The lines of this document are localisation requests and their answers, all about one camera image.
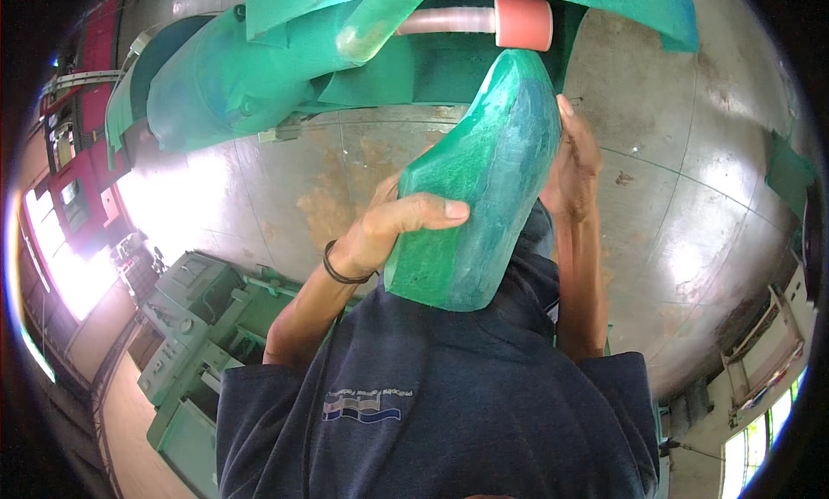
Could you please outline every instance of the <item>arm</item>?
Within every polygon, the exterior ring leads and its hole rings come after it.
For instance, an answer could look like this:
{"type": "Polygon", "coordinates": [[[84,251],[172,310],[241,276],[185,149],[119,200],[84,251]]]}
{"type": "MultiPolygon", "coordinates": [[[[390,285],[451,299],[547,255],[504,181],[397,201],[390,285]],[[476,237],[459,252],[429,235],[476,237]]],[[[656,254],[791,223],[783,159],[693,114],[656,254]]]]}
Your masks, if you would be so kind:
{"type": "Polygon", "coordinates": [[[559,253],[558,346],[578,362],[604,355],[608,301],[602,285],[596,189],[601,152],[586,121],[558,95],[562,137],[541,202],[553,215],[559,253]]]}
{"type": "Polygon", "coordinates": [[[602,285],[598,208],[582,222],[555,219],[559,251],[558,346],[574,361],[601,357],[608,338],[602,285]]]}
{"type": "MultiPolygon", "coordinates": [[[[397,235],[421,228],[445,229],[463,224],[469,206],[429,193],[397,200],[397,173],[380,183],[366,213],[328,253],[331,266],[347,278],[363,278],[386,263],[397,235]]],[[[265,342],[263,364],[279,364],[304,373],[337,314],[358,285],[339,284],[316,267],[311,277],[274,320],[265,342]]]]}

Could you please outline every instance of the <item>black wristband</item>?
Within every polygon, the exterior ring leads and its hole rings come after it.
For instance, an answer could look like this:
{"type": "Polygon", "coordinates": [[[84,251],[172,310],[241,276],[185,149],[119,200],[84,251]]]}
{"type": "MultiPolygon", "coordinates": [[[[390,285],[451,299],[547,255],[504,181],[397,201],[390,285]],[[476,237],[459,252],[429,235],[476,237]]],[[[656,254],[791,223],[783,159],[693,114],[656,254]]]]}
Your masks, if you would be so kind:
{"type": "Polygon", "coordinates": [[[328,242],[328,245],[325,246],[325,253],[323,254],[323,266],[325,267],[325,271],[328,273],[331,278],[336,281],[338,284],[343,285],[361,285],[365,284],[369,279],[371,279],[372,275],[378,274],[377,271],[373,271],[370,275],[364,278],[346,278],[343,275],[337,273],[334,270],[334,267],[331,266],[331,261],[328,259],[328,251],[331,250],[331,247],[337,243],[337,239],[331,240],[328,242]]]}

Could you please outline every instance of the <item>printed logo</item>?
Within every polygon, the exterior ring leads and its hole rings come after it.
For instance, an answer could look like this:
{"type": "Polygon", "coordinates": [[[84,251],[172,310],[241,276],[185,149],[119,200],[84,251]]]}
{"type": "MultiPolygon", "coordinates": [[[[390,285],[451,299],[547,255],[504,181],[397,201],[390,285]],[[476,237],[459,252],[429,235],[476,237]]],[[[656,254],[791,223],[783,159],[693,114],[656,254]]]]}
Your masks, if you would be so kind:
{"type": "Polygon", "coordinates": [[[326,402],[323,405],[323,422],[350,418],[360,423],[375,423],[383,420],[400,420],[400,410],[396,407],[383,409],[380,404],[383,395],[411,396],[411,391],[389,388],[385,390],[329,391],[328,397],[336,398],[336,402],[326,402]]]}

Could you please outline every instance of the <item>green machine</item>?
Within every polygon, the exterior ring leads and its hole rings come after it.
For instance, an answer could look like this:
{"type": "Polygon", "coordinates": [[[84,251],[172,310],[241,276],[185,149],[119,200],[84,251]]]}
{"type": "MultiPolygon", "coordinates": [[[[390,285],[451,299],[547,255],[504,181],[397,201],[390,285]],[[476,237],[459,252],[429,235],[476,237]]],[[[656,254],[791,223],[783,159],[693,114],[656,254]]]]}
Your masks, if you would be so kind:
{"type": "MultiPolygon", "coordinates": [[[[656,30],[668,51],[698,48],[692,0],[545,1],[553,31],[539,51],[554,87],[564,84],[589,7],[656,30]]],[[[144,119],[162,149],[187,152],[323,112],[470,104],[504,50],[492,30],[403,33],[401,25],[417,12],[492,6],[493,0],[245,0],[217,17],[174,22],[110,97],[109,157],[130,148],[123,135],[144,119]]]]}
{"type": "Polygon", "coordinates": [[[220,374],[261,364],[270,324],[300,287],[268,267],[242,275],[218,259],[187,252],[142,306],[165,337],[138,381],[156,408],[147,441],[197,496],[219,496],[220,374]]]}

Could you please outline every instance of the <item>stained floor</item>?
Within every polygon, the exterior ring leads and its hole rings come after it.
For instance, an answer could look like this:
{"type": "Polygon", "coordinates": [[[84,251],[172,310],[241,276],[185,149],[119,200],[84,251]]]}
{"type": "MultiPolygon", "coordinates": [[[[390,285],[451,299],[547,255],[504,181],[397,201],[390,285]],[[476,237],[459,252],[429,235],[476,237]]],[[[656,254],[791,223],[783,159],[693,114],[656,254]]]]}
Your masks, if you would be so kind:
{"type": "MultiPolygon", "coordinates": [[[[157,22],[238,2],[128,0],[120,50],[157,22]]],[[[695,4],[698,54],[665,52],[655,31],[588,11],[564,87],[603,147],[611,347],[645,355],[659,398],[715,369],[720,346],[760,307],[766,284],[794,268],[797,220],[763,182],[771,130],[797,136],[791,82],[742,0],[695,4]]],[[[304,280],[374,186],[464,111],[341,111],[306,123],[295,141],[146,148],[119,188],[134,223],[170,262],[202,250],[304,280]]]]}

